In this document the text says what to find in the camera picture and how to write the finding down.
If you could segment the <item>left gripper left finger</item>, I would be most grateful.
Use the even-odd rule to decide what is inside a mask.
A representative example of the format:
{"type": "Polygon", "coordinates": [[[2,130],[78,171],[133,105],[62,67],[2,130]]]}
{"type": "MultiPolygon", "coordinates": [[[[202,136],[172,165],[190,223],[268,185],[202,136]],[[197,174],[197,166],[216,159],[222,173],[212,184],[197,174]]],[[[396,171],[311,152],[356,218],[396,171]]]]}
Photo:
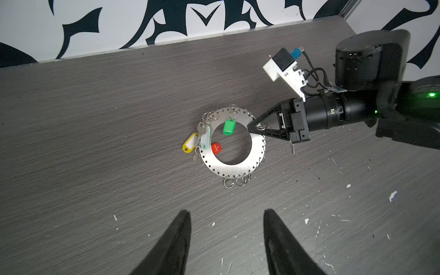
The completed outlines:
{"type": "Polygon", "coordinates": [[[178,213],[133,275],[183,275],[191,241],[191,216],[178,213]]]}

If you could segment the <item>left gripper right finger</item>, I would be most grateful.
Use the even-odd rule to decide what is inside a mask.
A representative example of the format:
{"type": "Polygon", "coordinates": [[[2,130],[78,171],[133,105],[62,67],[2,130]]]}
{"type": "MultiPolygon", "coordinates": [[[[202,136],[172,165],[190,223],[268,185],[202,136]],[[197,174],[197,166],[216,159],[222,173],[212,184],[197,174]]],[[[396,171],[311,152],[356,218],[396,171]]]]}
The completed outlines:
{"type": "Polygon", "coordinates": [[[323,275],[273,209],[264,211],[264,243],[271,275],[323,275]]]}

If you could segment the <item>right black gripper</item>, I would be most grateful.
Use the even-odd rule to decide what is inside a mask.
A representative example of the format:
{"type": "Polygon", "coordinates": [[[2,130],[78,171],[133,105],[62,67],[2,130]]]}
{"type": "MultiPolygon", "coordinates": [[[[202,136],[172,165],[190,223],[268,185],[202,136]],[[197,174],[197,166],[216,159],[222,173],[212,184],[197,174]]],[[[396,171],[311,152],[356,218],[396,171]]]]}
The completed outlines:
{"type": "Polygon", "coordinates": [[[287,140],[292,144],[310,141],[309,127],[302,98],[277,103],[248,124],[251,134],[287,140]],[[269,127],[269,119],[275,118],[279,129],[269,127]]]}

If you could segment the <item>green capped key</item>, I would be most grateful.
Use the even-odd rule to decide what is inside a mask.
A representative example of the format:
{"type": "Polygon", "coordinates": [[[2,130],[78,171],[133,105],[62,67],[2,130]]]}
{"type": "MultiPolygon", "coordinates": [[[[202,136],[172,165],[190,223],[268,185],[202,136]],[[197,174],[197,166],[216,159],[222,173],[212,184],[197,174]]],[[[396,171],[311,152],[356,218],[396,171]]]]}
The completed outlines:
{"type": "Polygon", "coordinates": [[[236,121],[232,119],[227,119],[223,126],[223,134],[230,136],[234,134],[236,128],[236,121]]]}

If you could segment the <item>red capped key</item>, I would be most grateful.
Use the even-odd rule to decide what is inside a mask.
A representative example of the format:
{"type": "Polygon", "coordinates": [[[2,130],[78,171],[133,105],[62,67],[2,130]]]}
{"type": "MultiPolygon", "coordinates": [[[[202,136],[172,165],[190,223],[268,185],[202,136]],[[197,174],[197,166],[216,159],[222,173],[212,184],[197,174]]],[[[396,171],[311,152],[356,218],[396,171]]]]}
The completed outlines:
{"type": "Polygon", "coordinates": [[[213,143],[211,148],[212,148],[212,152],[214,155],[216,155],[222,151],[222,146],[219,143],[213,143]]]}

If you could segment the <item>yellow capped key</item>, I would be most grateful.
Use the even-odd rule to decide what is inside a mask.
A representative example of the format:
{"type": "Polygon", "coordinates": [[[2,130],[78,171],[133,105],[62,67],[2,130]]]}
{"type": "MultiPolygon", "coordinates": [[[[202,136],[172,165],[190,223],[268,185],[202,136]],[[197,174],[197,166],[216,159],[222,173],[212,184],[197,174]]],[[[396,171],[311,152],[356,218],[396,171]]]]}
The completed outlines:
{"type": "Polygon", "coordinates": [[[182,150],[185,153],[191,153],[197,146],[198,133],[193,133],[183,144],[182,150]]]}

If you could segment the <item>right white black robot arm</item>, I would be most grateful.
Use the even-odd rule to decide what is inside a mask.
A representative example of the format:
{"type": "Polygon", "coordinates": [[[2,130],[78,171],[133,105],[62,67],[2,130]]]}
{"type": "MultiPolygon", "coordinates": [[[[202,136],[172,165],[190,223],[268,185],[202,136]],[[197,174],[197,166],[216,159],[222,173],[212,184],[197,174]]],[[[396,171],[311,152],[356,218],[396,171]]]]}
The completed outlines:
{"type": "Polygon", "coordinates": [[[295,93],[248,125],[261,134],[292,144],[309,141],[310,133],[358,122],[375,127],[376,136],[439,149],[440,78],[403,81],[410,33],[403,29],[374,30],[338,43],[335,82],[304,87],[316,68],[303,72],[297,60],[302,49],[279,50],[265,65],[272,80],[282,79],[295,93]]]}

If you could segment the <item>pale mint key tag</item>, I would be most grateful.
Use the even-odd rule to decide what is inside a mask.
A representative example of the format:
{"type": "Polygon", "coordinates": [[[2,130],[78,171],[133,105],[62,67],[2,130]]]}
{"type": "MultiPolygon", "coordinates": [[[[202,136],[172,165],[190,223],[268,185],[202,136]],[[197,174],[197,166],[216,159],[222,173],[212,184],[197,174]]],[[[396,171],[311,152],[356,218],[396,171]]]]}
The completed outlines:
{"type": "Polygon", "coordinates": [[[198,145],[200,150],[206,150],[211,145],[211,128],[208,124],[200,122],[198,127],[198,145]]]}

